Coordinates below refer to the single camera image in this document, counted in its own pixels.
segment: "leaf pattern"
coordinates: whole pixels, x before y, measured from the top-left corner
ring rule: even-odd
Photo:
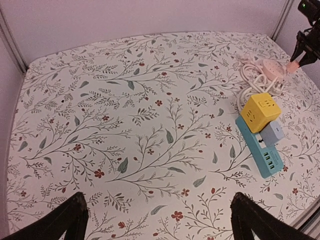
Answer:
[[[11,233],[77,191],[86,240],[231,240],[239,191],[291,223],[320,193],[320,91],[299,69],[274,97],[285,166],[263,179],[235,124],[245,55],[288,61],[266,35],[180,32],[32,62],[10,139]]]

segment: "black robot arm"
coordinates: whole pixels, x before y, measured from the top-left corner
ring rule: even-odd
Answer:
[[[305,52],[299,66],[313,64],[320,59],[320,1],[302,0],[298,10],[308,18],[311,28],[304,32],[299,31],[296,36],[296,45],[290,62]]]

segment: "power socket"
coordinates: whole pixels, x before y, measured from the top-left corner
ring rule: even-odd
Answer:
[[[264,179],[284,168],[284,163],[274,145],[269,147],[261,145],[259,143],[259,138],[261,137],[259,133],[252,133],[241,115],[235,120],[235,123]]]
[[[280,114],[280,107],[267,92],[251,95],[240,113],[253,134],[260,132]]]
[[[261,68],[266,77],[272,82],[275,78],[279,83],[284,83],[286,69],[278,61],[272,59],[263,59]]]

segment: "coiled white cord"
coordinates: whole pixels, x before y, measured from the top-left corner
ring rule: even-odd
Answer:
[[[260,74],[252,81],[252,77],[248,76],[249,70],[255,70]],[[237,98],[236,104],[239,112],[241,112],[243,106],[251,95],[269,93],[271,96],[277,96],[280,95],[284,89],[283,84],[278,81],[278,77],[275,77],[273,80],[269,80],[264,74],[262,67],[258,64],[245,64],[240,69],[240,76],[249,84],[249,87],[242,90]]]

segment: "metal frame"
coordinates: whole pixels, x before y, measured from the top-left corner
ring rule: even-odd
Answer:
[[[285,0],[280,16],[278,18],[278,21],[276,22],[274,30],[270,36],[273,41],[276,41],[278,39],[281,33],[281,30],[286,23],[286,20],[288,18],[288,15],[292,9],[294,2],[295,0]]]
[[[25,74],[27,72],[28,65],[19,51],[18,45],[16,44],[16,41],[10,31],[8,22],[5,18],[1,5],[0,5],[0,37],[2,38],[3,43],[6,47],[6,50],[9,53],[16,67],[19,69],[19,71],[22,74]]]

